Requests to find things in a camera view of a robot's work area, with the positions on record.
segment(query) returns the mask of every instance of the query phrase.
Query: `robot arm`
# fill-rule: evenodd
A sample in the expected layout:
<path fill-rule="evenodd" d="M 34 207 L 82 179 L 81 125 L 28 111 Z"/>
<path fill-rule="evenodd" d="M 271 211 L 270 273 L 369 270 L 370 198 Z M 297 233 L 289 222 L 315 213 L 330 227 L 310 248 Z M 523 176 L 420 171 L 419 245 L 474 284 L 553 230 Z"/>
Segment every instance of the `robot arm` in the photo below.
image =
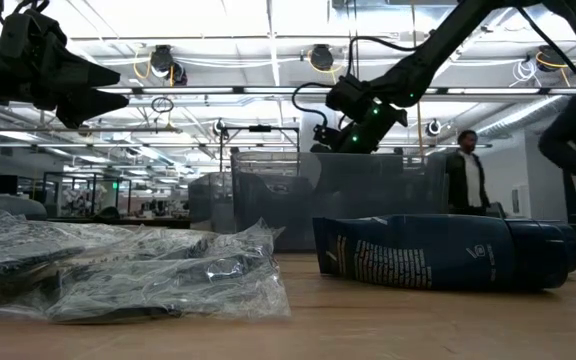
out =
<path fill-rule="evenodd" d="M 415 52 L 399 61 L 386 74 L 371 81 L 360 82 L 352 75 L 341 77 L 326 98 L 326 105 L 355 121 L 328 144 L 333 152 L 370 153 L 394 125 L 375 126 L 388 118 L 405 117 L 390 107 L 415 105 L 424 95 L 439 67 L 460 44 L 493 11 L 509 6 L 532 6 L 544 3 L 564 17 L 576 33 L 576 0 L 462 0 L 439 28 Z M 406 126 L 405 120 L 399 121 Z"/>

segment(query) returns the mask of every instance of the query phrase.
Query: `sleeve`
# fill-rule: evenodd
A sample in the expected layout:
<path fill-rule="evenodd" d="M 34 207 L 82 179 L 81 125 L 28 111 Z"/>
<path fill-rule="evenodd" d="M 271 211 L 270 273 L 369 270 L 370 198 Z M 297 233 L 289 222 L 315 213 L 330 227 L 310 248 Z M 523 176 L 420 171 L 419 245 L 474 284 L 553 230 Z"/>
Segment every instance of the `sleeve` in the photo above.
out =
<path fill-rule="evenodd" d="M 576 96 L 539 139 L 541 153 L 560 168 L 576 175 L 576 150 L 568 143 L 576 137 Z"/>

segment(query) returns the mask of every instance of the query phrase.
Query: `clear plastic bin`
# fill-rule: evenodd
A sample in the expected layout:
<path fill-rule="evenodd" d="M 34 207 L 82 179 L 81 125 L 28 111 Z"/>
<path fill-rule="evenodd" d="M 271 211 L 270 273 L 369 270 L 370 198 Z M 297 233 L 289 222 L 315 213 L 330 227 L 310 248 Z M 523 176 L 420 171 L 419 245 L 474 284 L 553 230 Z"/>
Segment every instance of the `clear plastic bin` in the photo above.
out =
<path fill-rule="evenodd" d="M 232 157 L 236 228 L 285 227 L 279 251 L 315 249 L 313 217 L 448 213 L 445 156 L 239 153 Z"/>
<path fill-rule="evenodd" d="M 234 233 L 232 198 L 230 173 L 210 173 L 191 182 L 188 185 L 191 223 L 203 223 L 206 230 L 218 233 Z"/>

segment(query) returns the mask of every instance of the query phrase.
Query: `crumpled plastic wrap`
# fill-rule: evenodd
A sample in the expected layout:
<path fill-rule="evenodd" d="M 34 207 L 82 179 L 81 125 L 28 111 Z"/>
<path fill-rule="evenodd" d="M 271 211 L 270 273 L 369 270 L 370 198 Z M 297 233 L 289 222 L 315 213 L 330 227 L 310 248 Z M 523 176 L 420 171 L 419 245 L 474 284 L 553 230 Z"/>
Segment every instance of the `crumpled plastic wrap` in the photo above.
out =
<path fill-rule="evenodd" d="M 0 211 L 0 316 L 112 323 L 290 315 L 263 222 L 232 235 L 26 221 Z"/>

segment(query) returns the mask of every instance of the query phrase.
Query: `table surface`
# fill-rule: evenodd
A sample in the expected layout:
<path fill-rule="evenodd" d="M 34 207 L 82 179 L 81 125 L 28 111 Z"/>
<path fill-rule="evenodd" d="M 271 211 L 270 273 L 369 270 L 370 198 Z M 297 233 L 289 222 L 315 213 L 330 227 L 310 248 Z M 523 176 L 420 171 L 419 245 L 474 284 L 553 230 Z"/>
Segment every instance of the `table surface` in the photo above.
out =
<path fill-rule="evenodd" d="M 392 289 L 280 255 L 292 317 L 69 326 L 0 320 L 0 359 L 576 360 L 576 273 L 530 295 Z"/>

